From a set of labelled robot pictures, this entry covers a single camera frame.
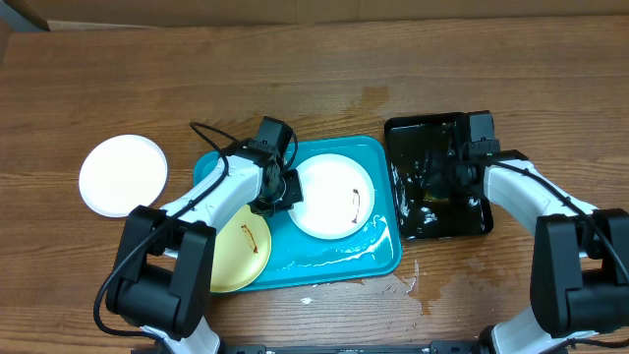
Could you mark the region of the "black rectangular tray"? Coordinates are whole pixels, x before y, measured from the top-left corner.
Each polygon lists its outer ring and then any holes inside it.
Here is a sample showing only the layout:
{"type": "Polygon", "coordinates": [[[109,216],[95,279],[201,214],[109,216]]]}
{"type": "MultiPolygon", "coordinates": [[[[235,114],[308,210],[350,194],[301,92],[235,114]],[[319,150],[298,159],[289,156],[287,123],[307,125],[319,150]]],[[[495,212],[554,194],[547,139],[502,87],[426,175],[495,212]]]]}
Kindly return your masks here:
{"type": "Polygon", "coordinates": [[[406,241],[480,236],[493,228],[489,203],[481,197],[454,196],[444,203],[423,199],[420,177],[426,148],[440,133],[431,116],[440,114],[395,117],[384,125],[397,226],[406,241]]]}

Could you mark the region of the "green yellow sponge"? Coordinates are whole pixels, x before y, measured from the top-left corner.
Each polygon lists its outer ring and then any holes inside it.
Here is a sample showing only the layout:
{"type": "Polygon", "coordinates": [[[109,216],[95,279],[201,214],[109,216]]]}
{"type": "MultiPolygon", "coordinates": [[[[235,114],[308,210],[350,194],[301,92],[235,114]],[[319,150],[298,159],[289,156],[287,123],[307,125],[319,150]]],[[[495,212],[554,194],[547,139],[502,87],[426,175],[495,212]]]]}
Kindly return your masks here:
{"type": "Polygon", "coordinates": [[[442,195],[440,193],[433,194],[431,191],[424,193],[423,199],[428,202],[444,203],[449,199],[448,195],[442,195]]]}

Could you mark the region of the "white plate with stain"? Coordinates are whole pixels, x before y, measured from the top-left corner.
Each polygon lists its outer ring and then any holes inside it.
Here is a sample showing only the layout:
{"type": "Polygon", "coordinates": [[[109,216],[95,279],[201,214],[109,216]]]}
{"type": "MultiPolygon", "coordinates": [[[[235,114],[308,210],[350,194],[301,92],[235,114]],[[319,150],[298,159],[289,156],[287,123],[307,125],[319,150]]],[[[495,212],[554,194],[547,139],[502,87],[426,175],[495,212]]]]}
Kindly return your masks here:
{"type": "Polygon", "coordinates": [[[162,149],[139,135],[112,137],[95,147],[80,170],[79,190],[85,204],[106,217],[125,217],[149,206],[163,191],[168,163],[162,149]]]}

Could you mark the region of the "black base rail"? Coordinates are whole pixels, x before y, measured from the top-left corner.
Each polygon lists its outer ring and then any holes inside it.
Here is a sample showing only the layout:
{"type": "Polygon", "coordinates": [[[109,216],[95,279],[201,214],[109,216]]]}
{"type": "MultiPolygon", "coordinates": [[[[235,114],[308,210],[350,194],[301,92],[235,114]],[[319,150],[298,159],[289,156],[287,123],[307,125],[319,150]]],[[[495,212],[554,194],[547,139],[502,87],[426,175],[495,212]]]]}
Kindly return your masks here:
{"type": "Polygon", "coordinates": [[[478,341],[436,340],[430,344],[402,346],[363,346],[355,348],[325,346],[265,347],[263,345],[220,344],[218,354],[490,354],[478,341]]]}

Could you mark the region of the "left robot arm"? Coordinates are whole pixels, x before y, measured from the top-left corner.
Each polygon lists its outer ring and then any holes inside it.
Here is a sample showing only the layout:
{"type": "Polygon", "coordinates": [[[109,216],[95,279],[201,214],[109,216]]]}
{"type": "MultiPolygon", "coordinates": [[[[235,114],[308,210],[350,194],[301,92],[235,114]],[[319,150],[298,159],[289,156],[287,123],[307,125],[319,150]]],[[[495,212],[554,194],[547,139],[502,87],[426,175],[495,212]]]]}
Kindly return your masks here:
{"type": "Polygon", "coordinates": [[[298,139],[263,117],[257,134],[219,148],[215,168],[180,199],[127,216],[112,271],[93,305],[97,327],[152,340],[154,353],[217,353],[220,338],[204,317],[219,231],[243,206],[271,217],[303,199],[293,168],[298,139]]]}

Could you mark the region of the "cardboard backdrop panel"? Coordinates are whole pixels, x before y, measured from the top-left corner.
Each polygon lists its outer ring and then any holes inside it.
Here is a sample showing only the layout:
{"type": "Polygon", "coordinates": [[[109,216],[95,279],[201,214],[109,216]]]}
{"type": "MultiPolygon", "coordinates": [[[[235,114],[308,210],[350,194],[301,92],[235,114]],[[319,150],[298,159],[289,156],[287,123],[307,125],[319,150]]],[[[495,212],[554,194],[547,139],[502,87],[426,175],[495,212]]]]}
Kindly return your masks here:
{"type": "Polygon", "coordinates": [[[7,0],[15,30],[626,15],[628,0],[7,0]]]}

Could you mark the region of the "yellow plate with stain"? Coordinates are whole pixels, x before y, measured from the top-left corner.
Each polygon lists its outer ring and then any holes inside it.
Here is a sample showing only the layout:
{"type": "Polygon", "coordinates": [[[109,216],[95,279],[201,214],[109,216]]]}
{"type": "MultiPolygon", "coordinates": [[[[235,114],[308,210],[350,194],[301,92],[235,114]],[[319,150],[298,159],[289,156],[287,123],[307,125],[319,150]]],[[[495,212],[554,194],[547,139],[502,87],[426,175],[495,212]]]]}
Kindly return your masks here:
{"type": "Polygon", "coordinates": [[[254,282],[271,253],[271,233],[265,219],[248,205],[241,207],[216,237],[210,291],[228,293],[254,282]]]}

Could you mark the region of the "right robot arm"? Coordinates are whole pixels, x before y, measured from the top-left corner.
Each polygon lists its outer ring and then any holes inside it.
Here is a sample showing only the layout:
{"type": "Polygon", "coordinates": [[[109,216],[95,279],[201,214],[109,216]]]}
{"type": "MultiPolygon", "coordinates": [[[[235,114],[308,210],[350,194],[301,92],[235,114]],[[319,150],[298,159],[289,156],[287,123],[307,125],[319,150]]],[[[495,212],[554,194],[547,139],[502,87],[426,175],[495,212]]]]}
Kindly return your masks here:
{"type": "Polygon", "coordinates": [[[621,349],[601,336],[628,325],[628,213],[571,197],[517,149],[504,150],[487,111],[423,117],[421,186],[438,198],[472,194],[505,209],[534,237],[530,306],[486,328],[474,353],[621,349]]]}

